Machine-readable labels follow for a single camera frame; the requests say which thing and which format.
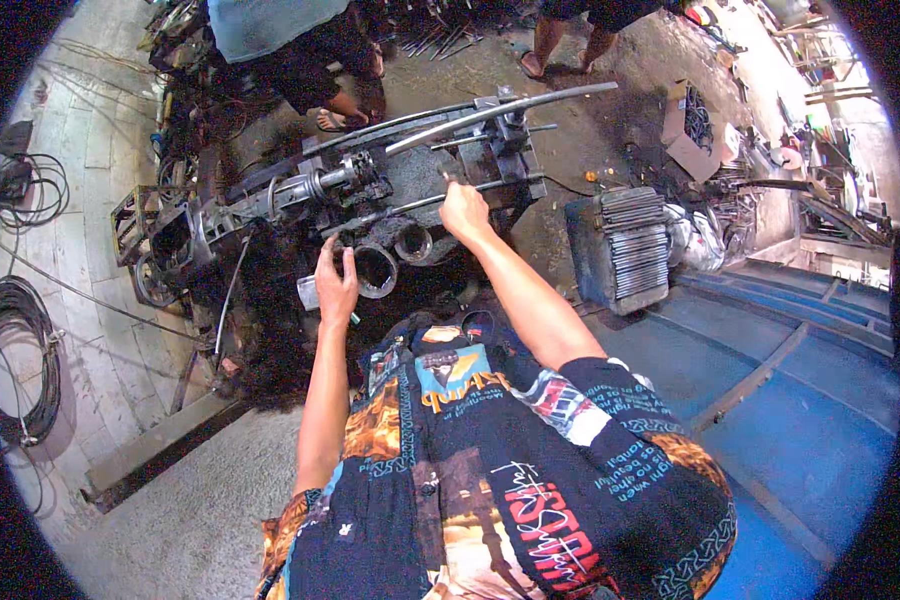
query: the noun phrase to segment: wire coil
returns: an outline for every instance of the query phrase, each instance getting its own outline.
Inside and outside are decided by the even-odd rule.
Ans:
[[[60,412],[60,334],[54,330],[47,307],[34,286],[23,277],[9,274],[0,278],[0,336],[13,330],[36,338],[43,354],[42,385],[40,396],[26,414],[7,414],[0,407],[0,437],[9,445],[29,447],[47,438]]]

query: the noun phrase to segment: tiled floor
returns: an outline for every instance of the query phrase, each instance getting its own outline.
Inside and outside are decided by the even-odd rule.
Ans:
[[[114,61],[74,52],[76,46],[70,43],[88,44],[145,66],[147,54],[135,47],[154,10],[143,2],[83,0],[37,62],[8,123],[33,121],[28,151],[60,160],[71,196],[64,214],[20,236],[19,253],[95,298],[186,330],[174,307],[157,311],[136,301],[128,270],[116,265],[109,232],[109,213],[116,204],[133,186],[156,181],[149,139],[156,130],[160,98],[156,80]],[[0,227],[0,242],[12,248],[13,234]],[[10,263],[0,249],[0,277]],[[13,273],[36,287],[54,327],[66,332],[60,413],[48,438],[30,450],[39,481],[20,450],[6,455],[31,509],[40,503],[42,490],[37,519],[48,540],[58,546],[99,518],[80,495],[84,474],[166,418],[192,347],[173,334],[61,289],[19,262]],[[26,410],[40,392],[40,354],[17,337],[1,344],[20,381]],[[188,402],[207,391],[199,369],[193,379]],[[0,361],[0,405],[12,414],[14,403],[12,381]]]

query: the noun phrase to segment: printed shirt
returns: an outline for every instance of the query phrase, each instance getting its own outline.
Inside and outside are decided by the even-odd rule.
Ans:
[[[335,18],[349,0],[209,0],[216,49],[228,63],[271,54]]]
[[[732,494],[650,383],[481,333],[406,325],[363,362],[330,483],[264,522],[258,598],[707,593]]]

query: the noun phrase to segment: gray shirt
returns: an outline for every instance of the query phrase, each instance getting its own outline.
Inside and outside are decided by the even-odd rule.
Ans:
[[[347,9],[349,0],[209,0],[216,49],[228,63],[274,52]]]

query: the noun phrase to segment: black shorts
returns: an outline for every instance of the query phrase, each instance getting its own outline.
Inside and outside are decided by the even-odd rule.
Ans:
[[[540,15],[569,21],[589,11],[587,21],[594,27],[615,34],[661,7],[662,0],[543,0]]]
[[[334,61],[361,81],[379,79],[373,73],[373,45],[362,33],[352,8],[275,52],[254,58],[249,66],[303,115],[340,93],[340,86],[326,69]]]

